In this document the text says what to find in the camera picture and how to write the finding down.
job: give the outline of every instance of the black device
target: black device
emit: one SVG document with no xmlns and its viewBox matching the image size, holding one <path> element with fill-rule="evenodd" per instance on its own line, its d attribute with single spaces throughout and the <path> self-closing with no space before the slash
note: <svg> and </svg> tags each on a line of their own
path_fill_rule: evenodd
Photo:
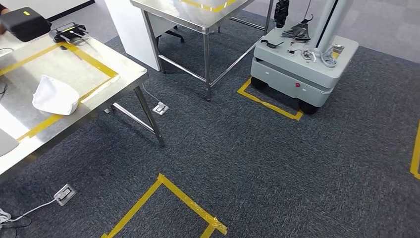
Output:
<svg viewBox="0 0 420 238">
<path fill-rule="evenodd" d="M 50 36 L 56 43 L 63 41 L 73 43 L 82 39 L 88 33 L 89 32 L 86 31 L 86 27 L 84 25 L 71 22 L 64 26 L 53 29 L 50 31 Z"/>
<path fill-rule="evenodd" d="M 0 16 L 3 26 L 17 39 L 28 42 L 51 30 L 51 23 L 30 7 L 24 7 Z"/>
<path fill-rule="evenodd" d="M 279 44 L 277 44 L 277 45 L 275 45 L 275 44 L 272 44 L 272 43 L 268 42 L 268 40 L 261 40 L 261 43 L 267 43 L 267 46 L 268 46 L 268 47 L 270 47 L 270 48 L 272 48 L 272 49 L 275 49 L 275 48 L 277 48 L 277 46 L 279 46 L 279 45 L 283 44 L 283 43 L 284 43 L 284 41 L 283 41 L 283 42 L 280 42 L 280 43 L 279 43 Z"/>
<path fill-rule="evenodd" d="M 279 0 L 276 3 L 276 9 L 274 13 L 274 20 L 277 28 L 283 28 L 286 23 L 286 18 L 289 15 L 289 0 Z"/>
</svg>

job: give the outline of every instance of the metal tool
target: metal tool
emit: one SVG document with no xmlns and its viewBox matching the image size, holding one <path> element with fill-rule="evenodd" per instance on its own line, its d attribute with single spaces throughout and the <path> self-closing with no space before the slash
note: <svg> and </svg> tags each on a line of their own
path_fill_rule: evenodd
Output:
<svg viewBox="0 0 420 238">
<path fill-rule="evenodd" d="M 279 45 L 283 44 L 283 43 L 284 43 L 284 41 L 283 41 L 283 42 L 280 42 L 280 43 L 279 43 L 279 44 L 277 44 L 277 45 L 275 45 L 275 44 L 272 44 L 272 43 L 268 42 L 268 40 L 261 40 L 261 43 L 267 43 L 267 46 L 268 46 L 268 47 L 270 47 L 270 48 L 272 48 L 272 49 L 275 49 L 275 48 L 277 48 L 277 46 L 279 46 Z"/>
</svg>

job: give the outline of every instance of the white wall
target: white wall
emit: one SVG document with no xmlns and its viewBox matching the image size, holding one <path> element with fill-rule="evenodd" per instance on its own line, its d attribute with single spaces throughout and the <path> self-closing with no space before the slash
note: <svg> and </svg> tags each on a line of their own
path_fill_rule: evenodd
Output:
<svg viewBox="0 0 420 238">
<path fill-rule="evenodd" d="M 28 6 L 44 18 L 50 18 L 87 1 L 88 0 L 1 0 L 1 4 L 10 10 Z"/>
</svg>

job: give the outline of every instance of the black box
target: black box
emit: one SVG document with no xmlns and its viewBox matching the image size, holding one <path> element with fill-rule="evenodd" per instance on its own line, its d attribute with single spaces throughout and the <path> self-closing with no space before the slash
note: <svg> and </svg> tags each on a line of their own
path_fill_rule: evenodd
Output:
<svg viewBox="0 0 420 238">
<path fill-rule="evenodd" d="M 0 21 L 10 33 L 23 42 L 33 40 L 51 30 L 51 23 L 30 7 L 3 14 Z"/>
</svg>

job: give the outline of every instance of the white cable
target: white cable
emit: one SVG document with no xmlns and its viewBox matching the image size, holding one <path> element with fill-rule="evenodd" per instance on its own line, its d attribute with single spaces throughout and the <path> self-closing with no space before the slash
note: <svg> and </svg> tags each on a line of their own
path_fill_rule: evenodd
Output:
<svg viewBox="0 0 420 238">
<path fill-rule="evenodd" d="M 143 86 L 143 89 L 145 90 L 145 92 L 146 92 L 147 94 L 149 94 L 152 98 L 156 99 L 158 102 L 161 102 L 161 100 L 159 100 L 157 97 L 153 96 L 151 93 L 149 93 L 149 92 L 146 90 L 146 88 L 144 87 L 144 83 L 142 83 L 142 86 Z"/>
<path fill-rule="evenodd" d="M 11 218 L 11 215 L 10 215 L 9 213 L 7 213 L 7 212 L 3 211 L 3 210 L 0 208 L 0 229 L 1 229 L 1 227 L 2 227 L 2 224 L 6 223 L 6 222 L 15 222 L 15 221 L 18 221 L 18 220 L 20 220 L 22 217 L 24 217 L 24 216 L 28 215 L 29 213 L 31 213 L 31 212 L 33 212 L 33 211 L 35 211 L 35 210 L 38 210 L 38 209 L 40 209 L 41 207 L 45 207 L 45 206 L 50 205 L 51 203 L 55 202 L 55 200 L 56 200 L 56 199 L 53 199 L 51 202 L 47 202 L 47 203 L 45 203 L 45 204 L 42 204 L 41 206 L 38 206 L 38 207 L 36 207 L 36 208 L 34 208 L 34 209 L 30 210 L 29 212 L 24 213 L 22 216 L 20 216 L 20 217 L 18 217 L 18 218 L 16 218 L 16 219 L 12 219 L 12 218 Z"/>
</svg>

